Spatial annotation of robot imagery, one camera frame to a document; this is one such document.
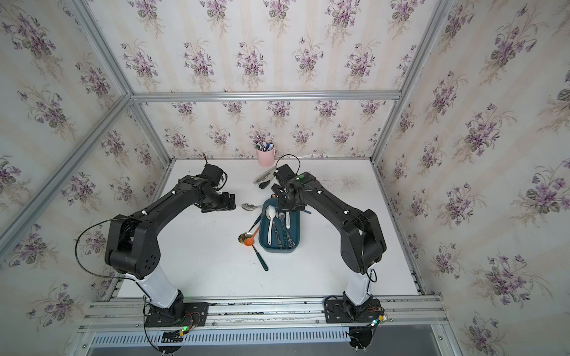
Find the teal tray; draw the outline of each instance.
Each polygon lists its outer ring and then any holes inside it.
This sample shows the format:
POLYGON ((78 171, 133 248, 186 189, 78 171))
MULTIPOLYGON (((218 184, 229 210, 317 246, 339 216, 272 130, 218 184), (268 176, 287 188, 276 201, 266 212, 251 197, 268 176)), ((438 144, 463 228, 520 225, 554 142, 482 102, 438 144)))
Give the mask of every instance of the teal tray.
MULTIPOLYGON (((300 212, 298 211, 291 211, 289 213, 290 215, 290 219, 291 219, 291 228, 287 229, 287 231, 289 232, 289 236, 291 237, 291 240, 293 240, 293 242, 295 243, 295 247, 290 248, 289 244, 287 243, 287 237, 285 236, 285 234, 283 233, 283 228, 281 226, 281 220, 279 220, 279 218, 277 218, 277 216, 275 217, 275 219, 273 219, 273 225, 277 225, 277 230, 279 231, 279 235, 281 237, 281 241, 282 241, 282 245, 283 248, 279 248, 279 243, 277 241, 277 236, 275 236, 275 228, 272 227, 271 228, 271 245, 267 244, 267 229, 269 229, 269 219, 267 218, 267 215, 265 215, 265 211, 267 209, 268 205, 273 205, 276 209, 277 209, 277 198, 271 198, 265 201, 265 203, 263 204, 263 210, 262 210, 262 217, 261 217, 261 223, 260 223, 260 228, 259 228, 259 244, 265 249, 265 251, 267 252, 276 252, 276 253, 289 253, 291 251, 293 251, 298 245, 299 245, 299 240, 300 240, 300 228, 301 228, 301 224, 300 224, 300 212)), ((277 209, 277 215, 279 215, 279 213, 281 212, 281 210, 277 209)))

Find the utensil handle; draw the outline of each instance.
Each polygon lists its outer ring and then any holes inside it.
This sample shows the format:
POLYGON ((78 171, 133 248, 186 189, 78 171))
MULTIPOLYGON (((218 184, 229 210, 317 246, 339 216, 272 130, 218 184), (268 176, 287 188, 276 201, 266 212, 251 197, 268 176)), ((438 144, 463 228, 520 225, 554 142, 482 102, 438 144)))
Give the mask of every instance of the utensil handle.
POLYGON ((271 245, 271 226, 273 225, 273 219, 269 220, 269 230, 267 231, 267 244, 271 245))
POLYGON ((269 271, 269 267, 267 266, 267 264, 265 264, 265 261, 263 260, 263 258, 259 254, 259 252, 257 252, 257 249, 255 248, 255 246, 253 246, 253 245, 251 245, 251 246, 253 247, 255 254, 257 255, 257 258, 259 259, 259 262, 261 262, 263 269, 265 269, 266 271, 269 271))

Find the white tabletop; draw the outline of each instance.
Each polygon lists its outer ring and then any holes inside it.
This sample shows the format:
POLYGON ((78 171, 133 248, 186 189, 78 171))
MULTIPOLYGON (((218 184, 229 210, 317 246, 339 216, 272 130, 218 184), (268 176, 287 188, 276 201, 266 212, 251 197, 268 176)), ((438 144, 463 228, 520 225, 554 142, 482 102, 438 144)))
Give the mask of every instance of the white tabletop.
MULTIPOLYGON (((158 236, 160 265, 172 284, 185 297, 292 297, 342 294, 348 272, 340 256, 340 234, 314 208, 301 212, 300 243, 291 253, 269 253, 255 246, 269 267, 264 271, 255 252, 238 242, 260 214, 246 211, 242 203, 262 204, 271 195, 253 180, 266 168, 254 160, 210 160, 229 176, 223 191, 235 194, 234 211, 201 213, 190 206, 175 217, 158 236)), ((282 160, 293 171, 296 160, 282 160)), ((199 174, 204 161, 178 160, 165 185, 164 193, 179 178, 199 174)), ((377 296, 417 295, 404 253, 397 240, 386 204, 371 164, 365 160, 301 160, 300 173, 308 171, 331 193, 362 211, 371 209, 378 216, 387 250, 375 268, 378 282, 370 292, 377 296)), ((140 289, 125 281, 118 297, 140 297, 140 289)))

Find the pink pen holder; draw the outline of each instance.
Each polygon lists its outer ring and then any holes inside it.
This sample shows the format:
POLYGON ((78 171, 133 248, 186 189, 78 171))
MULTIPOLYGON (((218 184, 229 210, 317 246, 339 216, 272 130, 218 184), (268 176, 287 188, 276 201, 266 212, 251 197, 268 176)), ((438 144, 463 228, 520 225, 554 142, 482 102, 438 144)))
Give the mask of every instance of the pink pen holder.
POLYGON ((271 167, 275 163, 275 148, 270 151, 260 151, 255 149, 257 153, 257 161, 261 167, 271 167))

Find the purple flower pattern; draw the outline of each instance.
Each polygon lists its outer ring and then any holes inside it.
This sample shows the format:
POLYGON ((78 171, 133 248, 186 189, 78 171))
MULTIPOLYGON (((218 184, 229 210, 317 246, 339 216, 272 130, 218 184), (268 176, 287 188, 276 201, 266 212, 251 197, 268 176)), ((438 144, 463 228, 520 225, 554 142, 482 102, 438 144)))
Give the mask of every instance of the purple flower pattern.
POLYGON ((93 53, 88 53, 83 62, 77 62, 75 68, 81 73, 81 83, 85 85, 88 94, 97 94, 97 102, 104 109, 110 109, 115 102, 115 96, 109 92, 111 86, 103 71, 90 61, 93 53))
POLYGON ((222 105, 227 109, 227 115, 231 121, 240 122, 243 120, 242 110, 247 101, 224 101, 222 105))
POLYGON ((101 148, 105 151, 105 156, 110 156, 111 154, 115 158, 115 162, 120 166, 127 166, 129 161, 129 156, 127 153, 129 150, 125 150, 125 142, 121 139, 121 134, 116 130, 111 130, 107 132, 106 140, 101 142, 101 148))
MULTIPOLYGON (((566 73, 564 82, 570 85, 570 71, 566 73)), ((564 88, 559 91, 556 99, 552 99, 548 96, 547 103, 548 107, 541 110, 538 115, 540 119, 550 122, 548 125, 541 127, 539 131, 548 130, 558 132, 563 125, 567 129, 570 129, 570 88, 564 88)))
POLYGON ((263 41, 254 39, 251 44, 246 42, 239 43, 238 54, 235 56, 238 59, 236 66, 243 68, 242 84, 247 84, 250 91, 257 90, 259 83, 262 81, 261 76, 263 73, 263 66, 266 62, 263 60, 263 55, 259 52, 259 47, 263 41))
POLYGON ((424 218, 428 217, 427 211, 431 210, 431 207, 428 204, 428 198, 429 196, 425 189, 414 192, 412 202, 408 208, 408 212, 410 213, 408 219, 416 220, 418 216, 423 216, 424 218))
POLYGON ((146 42, 135 41, 132 47, 128 43, 123 43, 121 47, 125 50, 123 53, 125 67, 136 71, 135 79, 137 83, 144 85, 146 91, 155 92, 157 90, 157 84, 160 82, 156 79, 156 77, 158 77, 156 63, 153 62, 152 57, 144 51, 146 42))
POLYGON ((13 204, 24 206, 32 197, 28 188, 31 179, 23 181, 18 177, 22 174, 20 168, 9 166, 11 156, 0 157, 0 210, 9 211, 13 204))
MULTIPOLYGON (((103 276, 109 276, 109 277, 116 277, 117 276, 117 272, 115 272, 112 268, 110 267, 105 267, 105 269, 103 270, 103 273, 101 273, 103 276)), ((99 300, 105 300, 107 298, 105 298, 105 296, 110 292, 111 286, 113 285, 113 281, 116 280, 114 278, 105 278, 105 279, 101 279, 101 278, 97 278, 97 282, 93 282, 89 285, 89 287, 94 290, 97 293, 97 298, 99 300)))
POLYGON ((145 31, 148 32, 149 29, 154 30, 154 35, 157 39, 162 34, 162 29, 164 28, 160 23, 161 19, 156 13, 156 5, 159 1, 162 2, 162 0, 127 0, 131 7, 137 9, 139 21, 144 26, 145 31))
POLYGON ((453 189, 447 192, 449 203, 441 203, 438 206, 440 219, 442 225, 447 225, 451 228, 451 224, 456 226, 461 225, 462 222, 469 222, 469 218, 473 216, 473 212, 477 205, 487 206, 483 201, 483 196, 471 192, 471 186, 465 183, 461 187, 453 186, 453 189))
POLYGON ((322 43, 314 43, 311 37, 305 40, 303 37, 299 40, 299 49, 293 52, 295 60, 299 63, 299 79, 304 79, 305 84, 313 80, 316 75, 315 66, 319 59, 324 57, 324 52, 321 51, 320 45, 322 43))
POLYGON ((524 195, 519 191, 519 199, 513 201, 511 205, 516 205, 523 210, 513 218, 525 225, 532 222, 538 226, 537 216, 545 222, 545 215, 549 212, 560 212, 561 209, 570 210, 570 195, 567 195, 570 186, 566 184, 564 178, 560 177, 564 173, 559 171, 570 169, 570 158, 562 161, 556 168, 538 166, 535 169, 540 169, 541 172, 532 176, 531 182, 535 185, 534 189, 528 189, 524 195))
POLYGON ((83 240, 80 240, 78 246, 84 255, 94 254, 97 257, 101 257, 107 247, 107 239, 103 234, 103 225, 97 225, 94 229, 95 230, 91 229, 85 233, 85 237, 83 240))
POLYGON ((152 197, 154 196, 156 187, 157 187, 156 182, 149 182, 147 185, 142 187, 142 191, 144 192, 145 197, 149 202, 152 201, 152 197))
POLYGON ((258 137, 262 141, 270 140, 271 132, 266 128, 261 127, 259 124, 251 125, 250 130, 247 132, 247 136, 252 140, 253 146, 260 143, 258 137))
POLYGON ((247 158, 247 159, 252 159, 255 158, 253 156, 253 153, 251 152, 246 152, 243 148, 236 148, 234 150, 234 154, 232 156, 233 158, 247 158))
POLYGON ((217 149, 221 149, 223 152, 227 151, 227 138, 230 136, 231 134, 227 128, 222 128, 219 125, 210 125, 208 137, 214 141, 217 149))
POLYGON ((376 111, 380 106, 384 105, 386 105, 386 100, 360 100, 360 107, 362 108, 360 120, 363 124, 372 121, 372 118, 376 115, 376 111))
POLYGON ((404 79, 406 79, 406 74, 408 72, 408 68, 410 67, 410 64, 412 63, 412 59, 414 58, 415 50, 416 50, 416 45, 414 44, 413 46, 410 47, 409 52, 406 53, 405 56, 400 58, 400 64, 398 65, 398 67, 396 67, 396 69, 399 69, 401 71, 401 73, 400 73, 400 75, 398 75, 394 79, 394 86, 395 87, 399 88, 404 83, 404 79))
POLYGON ((336 116, 336 111, 339 108, 339 102, 336 100, 319 100, 315 104, 315 111, 319 113, 315 117, 315 123, 319 127, 327 127, 332 122, 332 118, 336 116))
POLYGON ((500 253, 494 257, 487 257, 487 268, 479 267, 473 272, 477 279, 471 283, 472 287, 479 289, 477 293, 479 296, 489 299, 493 306, 495 299, 499 299, 502 305, 509 305, 510 303, 520 304, 522 308, 525 301, 530 300, 531 291, 535 286, 538 286, 545 293, 552 293, 546 287, 548 282, 539 276, 530 275, 525 273, 527 262, 520 255, 509 258, 500 253))
POLYGON ((477 350, 486 355, 507 356, 503 345, 505 345, 504 334, 497 329, 499 322, 496 319, 484 319, 479 313, 475 313, 472 325, 465 325, 461 330, 467 337, 468 341, 462 343, 469 350, 477 350))
POLYGON ((186 51, 183 54, 184 67, 193 70, 192 82, 200 86, 201 91, 208 91, 213 82, 212 76, 214 75, 214 62, 211 56, 206 52, 205 46, 208 41, 198 41, 192 45, 190 42, 184 43, 186 51))
POLYGON ((264 0, 263 4, 269 8, 269 29, 270 31, 277 30, 277 37, 286 32, 289 27, 287 22, 287 10, 291 2, 297 0, 264 0))
POLYGON ((460 278, 459 273, 463 270, 458 261, 461 252, 455 248, 455 243, 443 244, 440 242, 437 252, 437 255, 431 259, 431 264, 434 266, 431 272, 435 276, 447 274, 453 275, 455 279, 460 278))
POLYGON ((55 56, 56 47, 47 37, 47 29, 38 19, 26 14, 14 4, 0 4, 4 34, 11 37, 15 50, 30 50, 32 64, 45 76, 46 72, 58 81, 63 77, 62 58, 55 56))
POLYGON ((455 77, 455 73, 449 71, 447 78, 439 82, 438 86, 433 89, 435 99, 426 108, 428 114, 424 122, 428 125, 439 122, 439 116, 443 117, 447 109, 453 107, 453 101, 457 98, 457 88, 467 84, 467 80, 463 77, 465 75, 455 77))
POLYGON ((419 243, 418 236, 416 234, 408 235, 408 248, 415 259, 420 258, 420 252, 425 253, 424 245, 419 243))
POLYGON ((353 128, 350 128, 345 124, 339 124, 331 135, 334 139, 334 146, 338 151, 340 151, 346 146, 348 139, 355 135, 355 132, 353 128))
POLYGON ((101 193, 96 192, 95 188, 96 185, 91 182, 89 174, 77 172, 62 190, 62 196, 70 205, 79 201, 81 209, 89 214, 91 210, 99 211, 101 207, 101 193))
POLYGON ((54 129, 52 132, 58 134, 64 140, 71 136, 71 139, 75 141, 77 129, 75 128, 75 123, 71 122, 70 118, 63 113, 61 108, 62 97, 57 93, 49 91, 47 85, 41 91, 36 88, 27 89, 30 95, 27 92, 18 92, 18 96, 28 106, 28 118, 42 124, 47 123, 49 127, 54 129), (28 102, 29 96, 36 99, 35 104, 28 102))
POLYGON ((331 39, 331 45, 342 44, 350 36, 347 28, 354 26, 356 14, 360 11, 360 0, 328 0, 327 15, 332 16, 332 23, 327 25, 325 38, 331 39))
MULTIPOLYGON (((425 0, 420 0, 420 4, 423 5, 425 0)), ((394 31, 394 37, 401 36, 404 31, 408 29, 407 25, 410 23, 409 19, 414 9, 418 7, 417 0, 392 0, 390 1, 390 8, 394 10, 392 13, 392 19, 388 20, 390 27, 388 28, 388 33, 394 31)))
POLYGON ((447 52, 461 27, 471 23, 473 16, 475 16, 474 10, 475 1, 472 0, 466 0, 465 4, 456 3, 451 7, 451 11, 447 14, 447 25, 438 43, 439 46, 442 46, 439 54, 447 52))
POLYGON ((150 146, 148 144, 137 144, 135 147, 135 153, 137 154, 137 161, 149 169, 154 169, 154 162, 152 161, 152 156, 150 155, 150 146))
POLYGON ((404 153, 398 158, 396 158, 396 163, 394 170, 392 171, 392 184, 397 184, 401 178, 406 178, 408 176, 408 158, 404 153))
POLYGON ((215 28, 219 31, 219 36, 227 34, 227 20, 226 10, 227 3, 232 0, 198 0, 202 7, 207 8, 206 14, 208 17, 206 20, 210 23, 210 29, 214 31, 215 28))
POLYGON ((509 24, 497 29, 499 31, 495 38, 497 48, 493 50, 489 58, 485 58, 481 73, 485 73, 486 78, 480 85, 500 80, 499 71, 505 72, 505 66, 510 60, 515 59, 517 54, 520 56, 523 50, 523 53, 532 50, 537 42, 537 39, 532 37, 538 33, 540 27, 545 26, 542 22, 533 23, 539 14, 536 12, 536 7, 529 12, 525 3, 509 24))
POLYGON ((178 116, 182 118, 183 121, 188 122, 189 124, 193 123, 196 119, 192 110, 194 110, 194 105, 196 105, 195 101, 187 101, 185 103, 170 103, 176 111, 178 111, 178 116))
POLYGON ((408 103, 406 108, 400 114, 400 122, 398 123, 398 128, 396 132, 398 136, 396 137, 398 140, 401 140, 406 135, 406 131, 414 127, 414 122, 416 121, 417 116, 414 114, 414 106, 411 103, 408 103))
POLYGON ((267 110, 271 111, 271 116, 269 121, 275 125, 275 127, 285 125, 285 122, 289 121, 289 110, 291 110, 290 101, 270 101, 267 105, 267 110))
POLYGON ((175 156, 186 156, 187 147, 188 147, 188 140, 186 136, 184 136, 181 132, 182 128, 175 127, 173 129, 164 129, 164 139, 167 144, 172 145, 172 150, 175 153, 175 156))
POLYGON ((15 267, 22 263, 30 266, 30 268, 45 269, 44 263, 47 259, 53 259, 57 262, 58 250, 52 242, 44 242, 38 231, 42 227, 38 224, 32 224, 30 232, 23 238, 8 255, 8 266, 15 267))
POLYGON ((47 297, 36 300, 32 310, 26 313, 26 316, 29 319, 37 319, 44 328, 53 324, 54 321, 60 321, 60 324, 71 322, 74 313, 81 313, 83 302, 78 301, 77 298, 71 298, 66 292, 68 287, 69 285, 65 283, 59 287, 52 285, 47 297))
POLYGON ((311 129, 312 128, 306 128, 303 124, 295 125, 295 130, 291 132, 291 136, 295 139, 295 148, 301 151, 307 148, 309 138, 314 135, 311 129))
POLYGON ((109 187, 115 193, 115 200, 121 200, 132 207, 137 204, 137 195, 131 188, 131 179, 129 177, 120 177, 119 179, 112 179, 109 187))
POLYGON ((344 85, 348 84, 350 90, 356 90, 362 83, 365 83, 364 77, 370 75, 375 57, 372 54, 372 48, 375 47, 379 42, 370 41, 366 46, 362 43, 355 44, 355 50, 348 55, 348 61, 344 65, 346 68, 350 68, 350 73, 344 76, 344 85))
POLYGON ((425 143, 424 154, 418 163, 418 167, 420 167, 418 174, 425 176, 428 174, 431 167, 441 166, 443 163, 441 159, 446 155, 445 152, 441 150, 441 146, 442 142, 437 135, 431 140, 431 142, 425 143))
POLYGON ((358 147, 351 147, 347 154, 344 155, 345 157, 366 157, 366 153, 359 149, 358 147))
POLYGON ((392 194, 390 196, 390 205, 394 209, 394 212, 398 215, 402 215, 402 198, 400 197, 400 192, 396 192, 396 194, 392 194))
POLYGON ((497 113, 497 107, 492 103, 485 111, 485 118, 483 118, 483 112, 476 113, 474 118, 465 124, 469 134, 460 137, 453 145, 453 147, 457 147, 453 158, 458 158, 459 162, 469 160, 473 163, 473 153, 481 156, 485 152, 485 148, 495 148, 503 120, 516 122, 516 119, 510 115, 511 113, 512 111, 497 113))

